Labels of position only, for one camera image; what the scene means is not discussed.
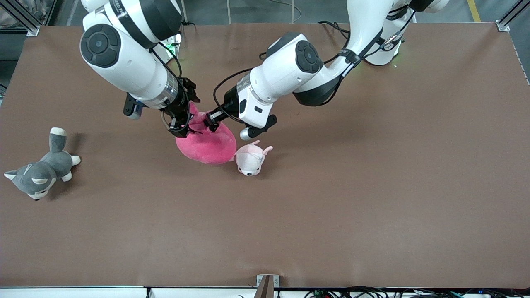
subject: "yellow floor line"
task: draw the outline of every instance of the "yellow floor line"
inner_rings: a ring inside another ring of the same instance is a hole
[[[476,10],[475,1],[467,0],[467,4],[469,5],[469,10],[471,11],[471,15],[473,16],[473,21],[480,22],[479,11]]]

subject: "brown table surface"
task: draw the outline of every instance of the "brown table surface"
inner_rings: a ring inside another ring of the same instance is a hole
[[[324,58],[343,44],[322,25],[186,27],[199,108],[286,31]],[[27,39],[0,108],[2,171],[46,153],[53,126],[82,158],[41,201],[0,179],[0,285],[245,286],[275,273],[285,286],[529,286],[530,89],[494,24],[413,24],[389,65],[361,64],[327,106],[282,98],[254,178],[183,157],[156,111],[123,116],[125,94],[82,61],[81,33]]]

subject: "plush toy paw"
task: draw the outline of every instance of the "plush toy paw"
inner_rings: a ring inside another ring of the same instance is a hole
[[[72,165],[78,165],[81,163],[81,157],[72,155]]]
[[[64,177],[61,178],[61,180],[63,182],[68,182],[70,181],[70,179],[72,179],[72,172],[69,172],[68,174],[66,174]]]

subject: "white plush toy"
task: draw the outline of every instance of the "white plush toy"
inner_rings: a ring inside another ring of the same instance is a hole
[[[244,145],[235,153],[237,169],[245,176],[255,176],[259,174],[265,156],[272,150],[272,146],[265,148],[265,150],[256,146],[259,142],[260,141],[255,141],[252,144]]]

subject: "metal bracket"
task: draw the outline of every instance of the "metal bracket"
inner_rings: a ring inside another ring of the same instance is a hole
[[[510,26],[506,25],[505,27],[503,27],[503,26],[500,24],[500,21],[499,21],[499,20],[495,20],[495,24],[497,25],[497,30],[499,30],[499,32],[507,32],[507,31],[510,31]]]
[[[31,32],[28,30],[28,34],[26,34],[27,37],[35,37],[39,35],[40,26],[37,26],[37,30],[35,32]]]
[[[272,277],[272,281],[273,281],[273,286],[274,287],[279,287],[280,286],[280,276],[279,275],[274,275],[274,274],[260,274],[260,275],[256,275],[256,287],[259,287],[260,286],[260,282],[261,280],[265,277],[265,276],[270,276]]]

